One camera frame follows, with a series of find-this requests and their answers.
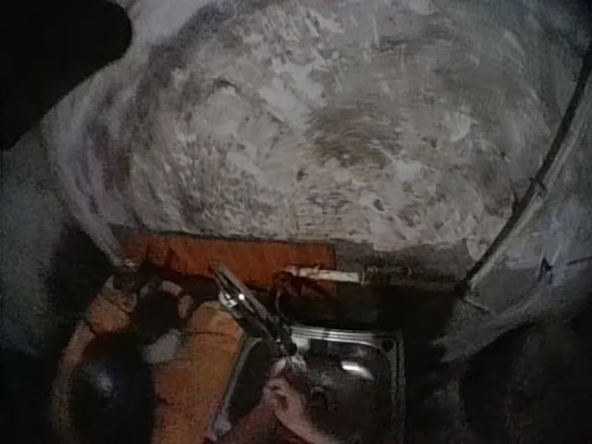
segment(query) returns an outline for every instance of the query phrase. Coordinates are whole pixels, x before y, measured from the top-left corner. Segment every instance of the faucet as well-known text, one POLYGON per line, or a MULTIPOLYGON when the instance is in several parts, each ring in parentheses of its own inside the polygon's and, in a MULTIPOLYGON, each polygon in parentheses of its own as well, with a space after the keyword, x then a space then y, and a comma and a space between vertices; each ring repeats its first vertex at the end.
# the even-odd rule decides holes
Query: faucet
POLYGON ((244 332, 272 343, 282 356, 296 353, 290 327, 274 316, 253 296, 251 291, 223 265, 210 267, 220 292, 218 300, 244 332))

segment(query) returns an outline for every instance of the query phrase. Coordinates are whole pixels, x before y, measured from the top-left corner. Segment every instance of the human hand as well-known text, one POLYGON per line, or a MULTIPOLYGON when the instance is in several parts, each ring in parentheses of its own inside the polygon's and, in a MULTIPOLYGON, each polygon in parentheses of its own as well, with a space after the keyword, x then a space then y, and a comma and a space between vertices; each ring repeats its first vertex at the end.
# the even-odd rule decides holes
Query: human hand
POLYGON ((274 377, 265 384, 260 403, 273 408, 277 420, 295 435, 311 444, 338 444, 317 430, 306 414, 306 399, 284 377, 274 377))

